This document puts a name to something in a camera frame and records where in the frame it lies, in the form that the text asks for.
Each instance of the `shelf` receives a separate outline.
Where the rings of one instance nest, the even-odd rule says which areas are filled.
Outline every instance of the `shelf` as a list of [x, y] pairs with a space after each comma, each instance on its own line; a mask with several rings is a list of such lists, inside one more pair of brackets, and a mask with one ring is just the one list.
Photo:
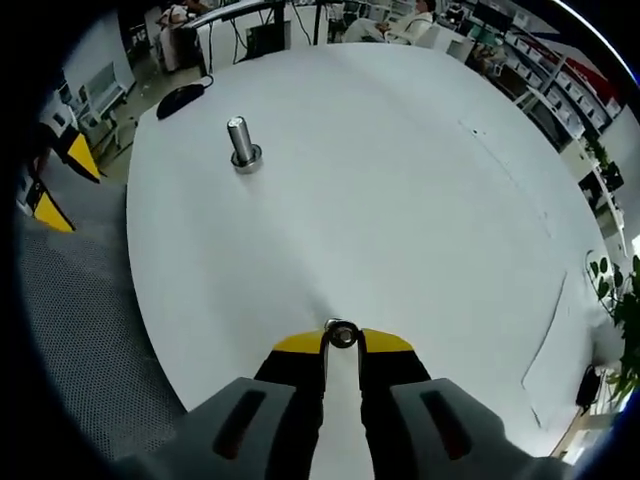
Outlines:
[[591, 117], [589, 117], [586, 113], [584, 113], [584, 111], [582, 110], [582, 108], [580, 107], [580, 104], [578, 103], [577, 100], [574, 100], [574, 98], [571, 96], [571, 94], [569, 92], [567, 92], [562, 85], [560, 85], [558, 83], [558, 79], [554, 78], [553, 81], [556, 83], [556, 85], [558, 86], [558, 88], [556, 90], [560, 90], [562, 92], [562, 94], [569, 99], [569, 102], [571, 103], [573, 110], [578, 114], [578, 117], [580, 117], [580, 119], [582, 120], [582, 123], [589, 123], [589, 125], [591, 125], [593, 127], [593, 129], [598, 133], [598, 135], [602, 134], [602, 130], [604, 130], [604, 127], [607, 125], [606, 122], [602, 125], [602, 127], [598, 128], [596, 126], [595, 123], [593, 123], [593, 120], [591, 119]]
[[529, 65], [533, 65], [536, 67], [536, 69], [540, 70], [541, 72], [544, 73], [544, 77], [542, 77], [541, 75], [538, 75], [539, 77], [542, 78], [542, 81], [544, 82], [545, 80], [547, 80], [550, 76], [551, 76], [551, 72], [549, 70], [547, 70], [545, 67], [543, 67], [539, 62], [536, 62], [533, 58], [531, 58], [529, 55], [527, 55], [524, 52], [521, 52], [520, 50], [518, 50], [516, 47], [514, 47], [513, 45], [510, 45], [508, 43], [504, 43], [504, 45], [506, 45], [507, 47], [509, 47], [513, 52], [515, 52], [516, 56], [520, 59], [525, 58], [526, 61], [523, 62], [526, 66]]
[[576, 70], [573, 67], [571, 67], [570, 65], [567, 65], [566, 63], [563, 67], [563, 70], [564, 68], [566, 68], [569, 71], [569, 75], [571, 76], [571, 78], [574, 81], [578, 82], [580, 87], [582, 87], [582, 90], [584, 90], [585, 93], [588, 93], [590, 97], [595, 99], [596, 103], [604, 111], [604, 114], [607, 116], [607, 118], [610, 118], [613, 120], [613, 117], [607, 111], [607, 107], [605, 107], [604, 103], [602, 103], [602, 100], [600, 100], [600, 97], [598, 97], [598, 94], [591, 91], [591, 89], [585, 84], [584, 80], [582, 80], [582, 78], [580, 77], [580, 74], [576, 72]]
[[562, 59], [562, 57], [560, 55], [558, 55], [556, 52], [554, 52], [552, 49], [550, 49], [549, 47], [547, 47], [544, 43], [542, 43], [540, 41], [540, 39], [538, 39], [537, 37], [535, 37], [534, 35], [532, 35], [531, 33], [529, 33], [528, 31], [526, 31], [524, 28], [520, 28], [517, 25], [511, 25], [511, 28], [519, 33], [524, 33], [524, 35], [533, 40], [534, 43], [536, 43], [537, 45], [540, 45], [542, 48], [544, 48], [547, 52], [549, 52], [553, 57], [555, 57], [558, 61], [560, 61]]

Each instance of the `cable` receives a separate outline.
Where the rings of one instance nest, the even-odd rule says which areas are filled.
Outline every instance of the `cable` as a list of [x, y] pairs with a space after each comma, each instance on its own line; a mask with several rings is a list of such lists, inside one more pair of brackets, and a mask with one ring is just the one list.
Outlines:
[[247, 49], [247, 46], [242, 41], [242, 37], [240, 36], [240, 32], [238, 32], [238, 28], [236, 27], [235, 20], [232, 19], [229, 21], [231, 22], [231, 26], [233, 27], [233, 30], [236, 32], [236, 42], [233, 47], [233, 64], [235, 65], [236, 63], [238, 63], [238, 41], [240, 41], [240, 45], [244, 47], [245, 51], [248, 51], [248, 49]]
[[233, 26], [233, 30], [236, 32], [236, 39], [240, 41], [240, 45], [242, 45], [244, 47], [244, 49], [246, 50], [247, 46], [242, 41], [242, 36], [240, 35], [240, 32], [238, 32], [238, 28], [236, 27], [235, 19], [229, 20], [229, 21], [231, 22], [231, 25]]
[[211, 46], [211, 33], [213, 32], [213, 23], [209, 24], [209, 74], [213, 73], [213, 48]]
[[309, 42], [309, 45], [311, 45], [311, 37], [309, 37], [309, 34], [307, 33], [307, 31], [304, 28], [304, 25], [302, 24], [302, 20], [300, 19], [300, 14], [298, 13], [298, 9], [296, 8], [296, 4], [294, 2], [295, 0], [291, 2], [291, 6], [293, 7], [293, 11], [295, 12], [296, 17], [298, 17], [298, 23], [300, 24], [300, 28], [304, 32], [305, 37], [307, 37], [307, 42]]

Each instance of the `desk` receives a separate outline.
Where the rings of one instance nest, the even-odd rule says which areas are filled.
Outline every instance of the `desk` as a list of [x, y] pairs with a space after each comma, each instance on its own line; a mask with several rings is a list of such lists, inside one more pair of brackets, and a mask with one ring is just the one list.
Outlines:
[[527, 97], [528, 94], [533, 95], [540, 103], [542, 103], [545, 107], [549, 109], [551, 114], [554, 117], [556, 117], [558, 119], [558, 122], [566, 129], [569, 136], [573, 138], [575, 142], [575, 147], [578, 149], [578, 152], [579, 152], [579, 158], [589, 163], [589, 168], [594, 173], [594, 175], [596, 176], [596, 179], [598, 180], [598, 183], [600, 184], [600, 188], [602, 189], [602, 196], [606, 200], [607, 205], [609, 206], [609, 210], [611, 210], [611, 215], [613, 217], [613, 220], [616, 224], [616, 230], [618, 231], [618, 235], [620, 236], [620, 242], [622, 245], [624, 256], [627, 257], [628, 253], [627, 253], [627, 247], [624, 239], [624, 220], [622, 218], [622, 213], [620, 212], [620, 210], [618, 210], [618, 207], [616, 207], [616, 205], [613, 203], [613, 195], [607, 189], [604, 179], [602, 178], [602, 173], [600, 172], [600, 165], [598, 164], [598, 161], [595, 158], [593, 158], [591, 155], [589, 155], [587, 151], [584, 149], [584, 147], [582, 146], [582, 144], [580, 143], [580, 137], [582, 135], [578, 135], [575, 131], [573, 131], [569, 126], [566, 125], [565, 121], [562, 119], [562, 117], [558, 115], [557, 109], [551, 104], [551, 102], [549, 102], [549, 100], [547, 100], [547, 98], [544, 95], [542, 95], [538, 90], [535, 90], [534, 88], [531, 88], [531, 87], [527, 87], [527, 89], [528, 89], [528, 93], [525, 93], [522, 97], [516, 100], [515, 102], [516, 105], [518, 105], [519, 103], [523, 103], [523, 101], [526, 99], [525, 97]]
[[[235, 115], [263, 151], [253, 175], [230, 163]], [[566, 342], [590, 355], [585, 318], [601, 307], [584, 255], [605, 255], [604, 241], [537, 128], [441, 52], [279, 52], [220, 71], [165, 120], [149, 110], [127, 232], [149, 338], [188, 410], [254, 375], [278, 340], [339, 316], [406, 338], [528, 452], [549, 454], [575, 416], [583, 356], [556, 352], [558, 415], [544, 429], [520, 382], [566, 272]], [[330, 362], [312, 475], [371, 478], [356, 352], [332, 350]]]
[[[242, 6], [243, 4], [233, 4], [218, 10], [222, 11], [223, 9], [230, 9], [236, 5]], [[316, 18], [315, 5], [298, 6], [296, 7], [296, 10], [298, 15], [300, 15], [300, 22], [302, 22], [304, 29], [313, 42], [313, 27]], [[242, 37], [242, 42], [237, 42], [237, 59], [242, 59], [247, 53], [247, 50], [242, 45], [243, 43], [244, 45], [247, 45], [247, 30], [262, 25], [263, 19], [266, 21], [268, 16], [269, 13], [265, 10], [262, 12], [262, 17], [258, 12], [253, 12], [235, 19], [236, 28]], [[294, 11], [291, 4], [285, 5], [284, 20], [287, 25], [287, 27], [285, 27], [285, 48], [294, 49], [307, 47], [309, 45], [309, 41], [307, 40], [304, 30], [300, 26], [300, 22], [296, 16], [296, 11]], [[273, 15], [271, 15], [270, 21], [273, 22]], [[211, 35], [209, 35], [210, 28], [213, 28]], [[323, 12], [320, 16], [320, 25], [318, 30], [319, 45], [327, 43], [328, 31], [329, 23], [327, 21], [327, 16]], [[233, 65], [234, 51], [236, 49], [236, 33], [230, 21], [223, 22], [221, 20], [215, 20], [214, 23], [200, 26], [198, 28], [198, 40], [202, 50], [202, 57], [206, 71], [209, 71], [210, 46], [213, 46], [212, 59], [214, 73], [218, 72], [220, 69]]]

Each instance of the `wall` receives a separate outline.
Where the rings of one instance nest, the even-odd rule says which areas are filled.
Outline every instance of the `wall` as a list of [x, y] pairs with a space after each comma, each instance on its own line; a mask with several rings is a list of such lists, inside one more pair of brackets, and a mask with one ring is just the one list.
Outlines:
[[624, 210], [624, 235], [629, 258], [619, 255], [620, 242], [617, 236], [608, 241], [612, 260], [619, 261], [625, 270], [631, 268], [632, 240], [640, 235], [640, 125], [631, 109], [625, 107], [620, 115], [600, 138], [609, 157], [616, 162], [624, 179], [624, 185], [615, 193], [617, 202]]
[[64, 76], [72, 94], [110, 62], [118, 82], [127, 90], [135, 83], [122, 39], [118, 14], [114, 10], [98, 20], [82, 37], [64, 66]]

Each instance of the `green leaf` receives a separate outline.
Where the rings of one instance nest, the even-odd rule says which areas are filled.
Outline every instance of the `green leaf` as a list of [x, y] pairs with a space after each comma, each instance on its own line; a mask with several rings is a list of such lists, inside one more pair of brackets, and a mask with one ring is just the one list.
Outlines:
[[611, 286], [605, 282], [604, 278], [601, 278], [600, 283], [598, 283], [598, 300], [602, 300], [606, 297], [609, 290], [611, 290]]
[[616, 286], [616, 288], [620, 288], [623, 283], [624, 283], [624, 277], [622, 276], [619, 270], [616, 270], [615, 273], [613, 274], [613, 284]]

